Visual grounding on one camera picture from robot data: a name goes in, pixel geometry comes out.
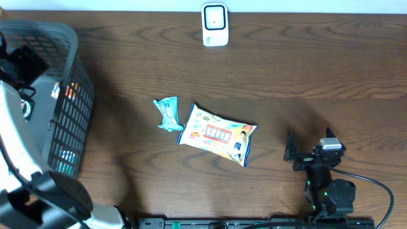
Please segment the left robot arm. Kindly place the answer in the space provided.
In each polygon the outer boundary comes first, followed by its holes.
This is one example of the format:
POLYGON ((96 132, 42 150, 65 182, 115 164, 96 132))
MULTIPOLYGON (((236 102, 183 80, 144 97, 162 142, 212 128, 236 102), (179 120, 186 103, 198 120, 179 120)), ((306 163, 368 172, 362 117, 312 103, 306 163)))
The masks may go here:
POLYGON ((55 172, 24 114, 35 80, 49 68, 28 46, 7 51, 1 37, 1 224, 9 228, 134 228, 117 206, 95 204, 75 178, 55 172))

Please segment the teal wet-wipe packet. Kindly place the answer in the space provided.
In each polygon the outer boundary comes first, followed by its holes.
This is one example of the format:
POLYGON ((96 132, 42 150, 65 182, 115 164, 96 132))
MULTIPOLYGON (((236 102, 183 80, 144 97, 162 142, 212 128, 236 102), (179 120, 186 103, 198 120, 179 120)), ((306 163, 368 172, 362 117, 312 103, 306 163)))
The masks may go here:
POLYGON ((158 126, 159 128, 165 129, 168 132, 182 131, 184 129, 179 123, 178 98, 176 96, 167 97, 160 101, 154 100, 153 103, 163 116, 162 124, 158 126))

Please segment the large yellow snack bag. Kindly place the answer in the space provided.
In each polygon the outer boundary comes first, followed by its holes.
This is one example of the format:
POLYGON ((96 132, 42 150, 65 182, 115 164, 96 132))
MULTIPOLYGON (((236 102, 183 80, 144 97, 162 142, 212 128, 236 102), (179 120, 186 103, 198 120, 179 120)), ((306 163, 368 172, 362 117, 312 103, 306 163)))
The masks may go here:
POLYGON ((245 167, 251 137, 257 129, 257 125, 227 120, 193 104, 177 143, 209 151, 245 167))

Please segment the green Kleenex tissue packet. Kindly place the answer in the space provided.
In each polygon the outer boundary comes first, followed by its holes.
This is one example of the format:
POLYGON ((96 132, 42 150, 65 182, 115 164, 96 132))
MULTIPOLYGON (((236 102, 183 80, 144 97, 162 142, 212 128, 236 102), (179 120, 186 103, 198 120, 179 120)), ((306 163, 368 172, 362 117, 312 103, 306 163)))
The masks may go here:
POLYGON ((76 175, 76 155, 72 151, 63 150, 59 153, 57 170, 70 176, 76 175))

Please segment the orange tissue packet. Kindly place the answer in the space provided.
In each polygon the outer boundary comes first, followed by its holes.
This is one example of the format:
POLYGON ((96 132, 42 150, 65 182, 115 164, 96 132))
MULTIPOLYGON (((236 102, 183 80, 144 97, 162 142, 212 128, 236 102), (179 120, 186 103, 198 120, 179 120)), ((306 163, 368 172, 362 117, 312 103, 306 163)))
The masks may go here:
MULTIPOLYGON (((76 82, 71 82, 70 84, 68 84, 66 86, 66 90, 64 92, 64 95, 66 97, 68 97, 68 99, 71 99, 72 101, 76 100, 76 96, 80 93, 81 90, 81 86, 79 85, 79 83, 76 82)), ((56 82, 54 84, 52 93, 51 93, 51 97, 54 99, 57 99, 59 97, 59 95, 61 94, 61 87, 60 87, 60 83, 56 82)))

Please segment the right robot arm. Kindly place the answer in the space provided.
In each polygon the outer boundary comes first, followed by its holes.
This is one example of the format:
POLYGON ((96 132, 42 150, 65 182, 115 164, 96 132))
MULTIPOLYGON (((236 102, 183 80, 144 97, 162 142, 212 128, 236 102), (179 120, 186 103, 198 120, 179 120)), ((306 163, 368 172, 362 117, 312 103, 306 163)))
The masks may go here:
POLYGON ((342 219, 354 211, 355 184, 344 179, 333 179, 331 170, 341 163, 346 147, 326 129, 326 137, 309 153, 297 149, 293 133, 288 133, 284 160, 293 163, 294 171, 305 171, 305 196, 313 205, 314 213, 308 221, 316 224, 326 219, 342 219))

